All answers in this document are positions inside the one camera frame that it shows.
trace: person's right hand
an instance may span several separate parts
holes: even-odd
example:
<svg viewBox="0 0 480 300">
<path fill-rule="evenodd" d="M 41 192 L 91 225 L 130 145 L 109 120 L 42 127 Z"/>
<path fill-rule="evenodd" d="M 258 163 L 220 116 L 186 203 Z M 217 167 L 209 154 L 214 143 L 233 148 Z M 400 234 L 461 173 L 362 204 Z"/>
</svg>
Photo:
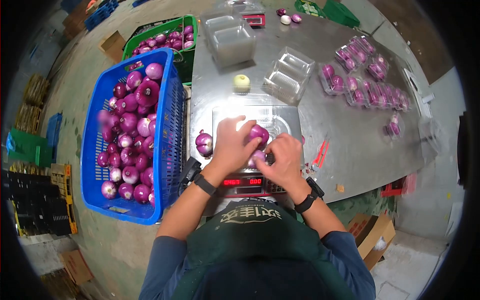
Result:
<svg viewBox="0 0 480 300">
<path fill-rule="evenodd" d="M 288 133 L 279 134 L 265 149 L 273 153 L 275 163 L 272 166 L 256 160 L 259 169 L 268 179 L 290 192 L 305 180 L 300 174 L 301 142 Z"/>
</svg>

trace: black wristwatch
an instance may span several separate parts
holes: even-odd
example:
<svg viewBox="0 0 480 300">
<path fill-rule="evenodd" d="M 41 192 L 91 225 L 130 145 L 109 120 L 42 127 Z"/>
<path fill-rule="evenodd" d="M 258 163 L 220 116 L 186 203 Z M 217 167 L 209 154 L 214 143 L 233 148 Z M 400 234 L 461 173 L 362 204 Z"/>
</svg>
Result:
<svg viewBox="0 0 480 300">
<path fill-rule="evenodd" d="M 307 198 L 305 198 L 305 200 L 303 200 L 302 203 L 295 205 L 295 210 L 299 214 L 303 214 L 307 209 L 309 209 L 317 198 L 320 198 L 323 201 L 323 196 L 325 196 L 324 191 L 322 191 L 322 189 L 311 177 L 308 177 L 306 181 L 312 188 L 312 192 L 307 196 Z"/>
<path fill-rule="evenodd" d="M 216 188 L 213 187 L 213 185 L 211 185 L 200 173 L 193 178 L 193 182 L 195 182 L 196 185 L 198 185 L 202 190 L 205 191 L 205 193 L 209 194 L 210 196 L 212 196 L 216 191 Z"/>
</svg>

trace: person's left hand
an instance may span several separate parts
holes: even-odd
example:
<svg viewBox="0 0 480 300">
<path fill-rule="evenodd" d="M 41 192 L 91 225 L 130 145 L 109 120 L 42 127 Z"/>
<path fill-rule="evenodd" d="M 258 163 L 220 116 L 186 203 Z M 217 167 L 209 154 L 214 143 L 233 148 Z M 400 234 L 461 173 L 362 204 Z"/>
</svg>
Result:
<svg viewBox="0 0 480 300">
<path fill-rule="evenodd" d="M 250 120 L 237 131 L 237 123 L 243 120 L 245 116 L 226 118 L 216 129 L 215 149 L 209 165 L 214 165 L 224 176 L 245 165 L 262 141 L 262 138 L 257 137 L 245 145 L 246 137 L 257 121 Z"/>
</svg>

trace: green crate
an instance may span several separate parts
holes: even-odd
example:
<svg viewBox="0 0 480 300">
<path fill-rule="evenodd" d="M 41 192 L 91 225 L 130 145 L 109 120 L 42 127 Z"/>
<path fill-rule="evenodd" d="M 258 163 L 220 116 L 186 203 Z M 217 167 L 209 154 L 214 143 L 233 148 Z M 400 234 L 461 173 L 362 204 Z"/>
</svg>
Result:
<svg viewBox="0 0 480 300">
<path fill-rule="evenodd" d="M 310 2 L 307 0 L 297 0 L 295 1 L 295 8 L 298 12 L 304 12 L 306 14 L 311 14 L 312 16 L 326 18 L 324 12 L 315 2 Z"/>
<path fill-rule="evenodd" d="M 325 15 L 332 21 L 350 28 L 360 26 L 360 21 L 342 3 L 327 0 L 324 6 Z"/>
<path fill-rule="evenodd" d="M 174 62 L 175 68 L 177 69 L 182 83 L 191 83 L 192 82 L 192 71 L 193 71 L 193 58 L 195 55 L 195 45 L 197 44 L 197 20 L 192 15 L 185 15 L 178 19 L 172 20 L 165 24 L 160 24 L 159 26 L 153 27 L 145 32 L 140 33 L 137 36 L 132 37 L 127 44 L 125 45 L 125 50 L 123 51 L 122 60 L 126 60 L 132 54 L 133 49 L 138 47 L 138 44 L 141 41 L 148 39 L 149 37 L 154 38 L 155 36 L 163 33 L 168 35 L 172 31 L 182 30 L 181 26 L 193 26 L 193 46 L 187 49 L 179 50 L 183 56 L 183 60 L 179 62 Z M 180 60 L 180 54 L 175 53 L 174 60 Z"/>
</svg>

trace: yellow pallet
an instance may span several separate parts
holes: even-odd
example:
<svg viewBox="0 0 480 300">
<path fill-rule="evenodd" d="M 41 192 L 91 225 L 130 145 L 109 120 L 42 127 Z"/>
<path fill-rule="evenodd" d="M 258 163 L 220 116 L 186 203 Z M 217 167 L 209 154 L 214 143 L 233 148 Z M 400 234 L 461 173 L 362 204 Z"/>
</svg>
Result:
<svg viewBox="0 0 480 300">
<path fill-rule="evenodd" d="M 78 233 L 77 222 L 73 213 L 72 198 L 72 166 L 65 164 L 51 164 L 51 182 L 59 187 L 60 195 L 67 202 L 68 221 L 72 234 Z"/>
</svg>

